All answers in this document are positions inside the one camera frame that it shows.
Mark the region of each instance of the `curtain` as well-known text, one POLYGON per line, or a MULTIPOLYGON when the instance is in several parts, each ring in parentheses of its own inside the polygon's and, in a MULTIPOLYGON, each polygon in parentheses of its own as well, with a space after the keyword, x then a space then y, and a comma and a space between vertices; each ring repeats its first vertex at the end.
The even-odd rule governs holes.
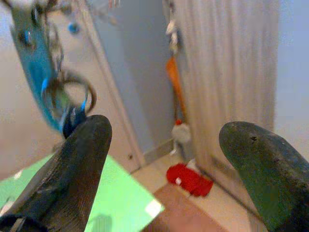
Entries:
POLYGON ((219 146, 229 121, 273 128, 278 0, 174 0, 178 55, 198 165, 249 207, 219 146))

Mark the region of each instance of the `door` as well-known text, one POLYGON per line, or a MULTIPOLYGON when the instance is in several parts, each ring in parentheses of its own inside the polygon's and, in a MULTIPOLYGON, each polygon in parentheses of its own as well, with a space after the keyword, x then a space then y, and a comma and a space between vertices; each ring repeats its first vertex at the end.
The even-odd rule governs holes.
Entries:
POLYGON ((273 128, 278 1, 175 1, 178 54, 197 164, 255 211, 219 132, 230 121, 273 128))
MULTIPOLYGON (((92 114, 105 115, 112 125, 112 143, 109 155, 127 171, 139 167, 132 152, 122 119, 112 101, 96 53, 88 38, 82 15, 72 3, 70 15, 53 13, 50 20, 58 27, 64 48, 63 67, 84 76, 97 91, 97 105, 92 114), (77 34, 70 34, 69 23, 80 27, 77 34)), ((51 153, 61 142, 61 135, 46 125, 24 77, 11 35, 10 12, 0 5, 0 179, 29 166, 51 153)))

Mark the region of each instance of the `tiled floor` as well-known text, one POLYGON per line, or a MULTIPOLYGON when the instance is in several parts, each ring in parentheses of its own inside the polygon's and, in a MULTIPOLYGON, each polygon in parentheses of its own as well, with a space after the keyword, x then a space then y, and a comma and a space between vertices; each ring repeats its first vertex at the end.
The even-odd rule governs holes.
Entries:
MULTIPOLYGON (((182 162, 177 154, 165 155, 152 164, 132 174, 150 192, 154 193, 167 183, 166 171, 172 165, 182 162)), ((222 188, 214 184, 207 197, 194 197, 180 187, 178 188, 199 208, 230 232, 266 232, 264 225, 238 204, 222 188)))

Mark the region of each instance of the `white door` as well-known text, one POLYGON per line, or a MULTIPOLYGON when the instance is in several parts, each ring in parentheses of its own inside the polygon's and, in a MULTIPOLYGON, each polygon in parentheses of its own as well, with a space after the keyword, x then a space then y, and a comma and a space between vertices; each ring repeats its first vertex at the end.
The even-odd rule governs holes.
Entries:
MULTIPOLYGON (((88 38, 80 11, 73 5, 69 16, 54 13, 50 20, 58 26, 64 48, 64 68, 79 72, 97 91, 97 105, 93 114, 105 115, 112 125, 109 155, 127 171, 139 167, 132 152, 123 120, 112 101, 94 48, 88 38), (72 35, 70 22, 80 26, 72 35)), ((51 153, 61 135, 46 125, 29 90, 10 34, 10 12, 0 5, 0 179, 31 165, 51 153)))

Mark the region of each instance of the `baseboard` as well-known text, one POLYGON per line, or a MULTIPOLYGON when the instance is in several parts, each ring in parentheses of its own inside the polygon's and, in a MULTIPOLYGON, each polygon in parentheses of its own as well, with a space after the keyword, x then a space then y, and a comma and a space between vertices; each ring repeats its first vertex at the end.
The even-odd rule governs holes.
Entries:
POLYGON ((170 153, 173 150, 173 139, 169 139, 156 147, 155 149, 148 151, 144 154, 146 164, 150 164, 158 158, 170 153))

